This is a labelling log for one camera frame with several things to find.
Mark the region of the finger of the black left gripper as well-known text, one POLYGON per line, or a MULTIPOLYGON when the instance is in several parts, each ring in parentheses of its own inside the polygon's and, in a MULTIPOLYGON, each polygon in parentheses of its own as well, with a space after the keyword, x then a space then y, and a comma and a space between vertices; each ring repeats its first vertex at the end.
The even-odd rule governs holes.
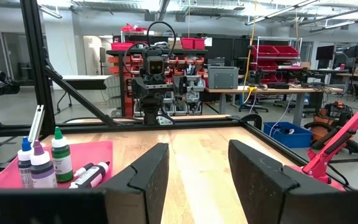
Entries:
POLYGON ((133 78, 131 81, 132 97, 136 99, 145 98, 148 95, 148 89, 142 78, 133 78))
POLYGON ((187 93, 187 76, 173 77, 173 93, 175 97, 179 97, 187 93))

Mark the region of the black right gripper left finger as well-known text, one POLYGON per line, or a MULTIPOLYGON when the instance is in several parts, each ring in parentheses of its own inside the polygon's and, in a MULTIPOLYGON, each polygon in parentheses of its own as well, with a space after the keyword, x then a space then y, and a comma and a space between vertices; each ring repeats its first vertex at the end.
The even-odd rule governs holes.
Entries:
POLYGON ((169 145, 159 142, 100 185, 109 223, 161 223, 169 158, 169 145))

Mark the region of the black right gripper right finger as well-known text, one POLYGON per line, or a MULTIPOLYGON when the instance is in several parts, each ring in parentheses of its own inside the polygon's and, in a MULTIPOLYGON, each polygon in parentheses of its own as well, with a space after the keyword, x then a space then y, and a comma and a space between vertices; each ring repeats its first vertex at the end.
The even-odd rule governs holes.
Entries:
POLYGON ((328 222, 329 194, 339 191, 283 165, 270 156, 230 140, 229 166, 249 223, 328 222))

